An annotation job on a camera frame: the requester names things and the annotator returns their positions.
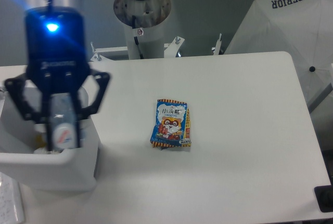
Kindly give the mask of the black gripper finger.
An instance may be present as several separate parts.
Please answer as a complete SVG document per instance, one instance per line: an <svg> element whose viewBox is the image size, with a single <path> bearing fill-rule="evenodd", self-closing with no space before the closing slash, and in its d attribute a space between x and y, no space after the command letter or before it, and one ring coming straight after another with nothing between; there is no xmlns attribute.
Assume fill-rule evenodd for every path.
<svg viewBox="0 0 333 224"><path fill-rule="evenodd" d="M111 74L90 70L84 80L68 73L68 93L74 110L75 147L82 146L82 122L98 113L104 95L111 81Z"/></svg>
<svg viewBox="0 0 333 224"><path fill-rule="evenodd" d="M41 92L41 110L35 111L23 95L25 82L29 80L26 74L20 74L13 78L5 80L5 88L8 91L12 101L21 114L22 118L26 121L34 121L36 124L43 124L46 128L46 141L47 151L52 151L54 146L52 143L52 130L50 125L50 89L38 90Z"/></svg>

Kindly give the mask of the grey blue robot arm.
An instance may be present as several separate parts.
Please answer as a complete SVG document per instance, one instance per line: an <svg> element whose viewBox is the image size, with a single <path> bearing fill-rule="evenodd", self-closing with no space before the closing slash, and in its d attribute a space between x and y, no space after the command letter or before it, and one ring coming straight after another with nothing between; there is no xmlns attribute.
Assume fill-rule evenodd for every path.
<svg viewBox="0 0 333 224"><path fill-rule="evenodd" d="M82 0L25 2L28 65L5 88L24 120L45 127L48 151L79 148L81 122L98 112L111 76L88 64Z"/></svg>

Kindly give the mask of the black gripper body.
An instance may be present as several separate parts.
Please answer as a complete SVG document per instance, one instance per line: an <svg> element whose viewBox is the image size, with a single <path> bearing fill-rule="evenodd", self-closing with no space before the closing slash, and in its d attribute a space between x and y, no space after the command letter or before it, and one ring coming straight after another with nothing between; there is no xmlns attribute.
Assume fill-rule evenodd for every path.
<svg viewBox="0 0 333 224"><path fill-rule="evenodd" d="M82 15L66 7L40 7L25 13L26 75L52 94L77 91L90 74Z"/></svg>

